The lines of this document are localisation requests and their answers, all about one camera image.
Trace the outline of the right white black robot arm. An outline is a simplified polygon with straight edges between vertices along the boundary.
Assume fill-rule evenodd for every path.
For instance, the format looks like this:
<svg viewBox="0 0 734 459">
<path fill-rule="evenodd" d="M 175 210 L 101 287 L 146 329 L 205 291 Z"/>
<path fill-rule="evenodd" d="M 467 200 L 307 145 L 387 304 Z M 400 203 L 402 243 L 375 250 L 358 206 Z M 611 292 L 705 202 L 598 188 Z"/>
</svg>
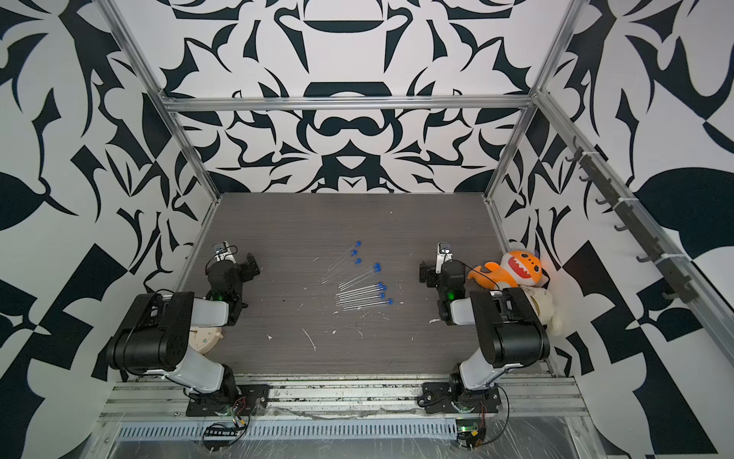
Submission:
<svg viewBox="0 0 734 459">
<path fill-rule="evenodd" d="M 439 317 L 448 325 L 474 326 L 479 347 L 452 374 L 459 394 L 484 392 L 512 370 L 546 360 L 551 351 L 546 327 L 519 287 L 468 291 L 466 266 L 457 260 L 422 262 L 419 281 L 438 293 Z"/>
</svg>

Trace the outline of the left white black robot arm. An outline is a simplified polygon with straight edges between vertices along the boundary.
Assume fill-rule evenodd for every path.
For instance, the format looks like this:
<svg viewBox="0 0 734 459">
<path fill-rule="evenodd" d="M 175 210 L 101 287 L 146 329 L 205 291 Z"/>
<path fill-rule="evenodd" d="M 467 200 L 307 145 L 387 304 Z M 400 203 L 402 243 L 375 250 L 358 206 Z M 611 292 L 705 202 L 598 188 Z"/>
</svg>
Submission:
<svg viewBox="0 0 734 459">
<path fill-rule="evenodd" d="M 129 375 L 160 376 L 192 398 L 233 403 L 238 389 L 232 370 L 195 350 L 189 333 L 193 327 L 235 325 L 247 307 L 243 286 L 260 275 L 260 267 L 250 252 L 244 262 L 236 262 L 227 247 L 208 262 L 205 274 L 209 291 L 202 298 L 184 291 L 136 296 L 106 346 L 107 365 Z"/>
</svg>

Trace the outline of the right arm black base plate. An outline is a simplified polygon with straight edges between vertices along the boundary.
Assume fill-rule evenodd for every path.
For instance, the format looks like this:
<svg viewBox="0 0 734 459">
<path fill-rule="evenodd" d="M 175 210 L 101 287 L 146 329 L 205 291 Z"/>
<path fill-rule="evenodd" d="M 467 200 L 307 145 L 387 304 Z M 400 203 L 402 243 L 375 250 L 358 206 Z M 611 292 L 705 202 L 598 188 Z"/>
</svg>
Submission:
<svg viewBox="0 0 734 459">
<path fill-rule="evenodd" d="M 424 382 L 417 405 L 428 414 L 494 414 L 499 412 L 502 396 L 497 388 L 467 391 L 449 382 Z"/>
</svg>

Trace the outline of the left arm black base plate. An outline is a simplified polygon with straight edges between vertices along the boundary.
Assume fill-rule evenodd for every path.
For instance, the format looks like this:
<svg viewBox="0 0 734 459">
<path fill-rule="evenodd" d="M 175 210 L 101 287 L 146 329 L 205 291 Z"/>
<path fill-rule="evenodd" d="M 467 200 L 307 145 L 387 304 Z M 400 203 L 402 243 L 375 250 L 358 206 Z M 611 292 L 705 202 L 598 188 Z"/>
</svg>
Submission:
<svg viewBox="0 0 734 459">
<path fill-rule="evenodd" d="M 192 393 L 185 415 L 208 417 L 215 415 L 250 416 L 269 403 L 271 387 L 268 384 L 240 384 L 234 391 L 224 389 L 210 394 Z"/>
</svg>

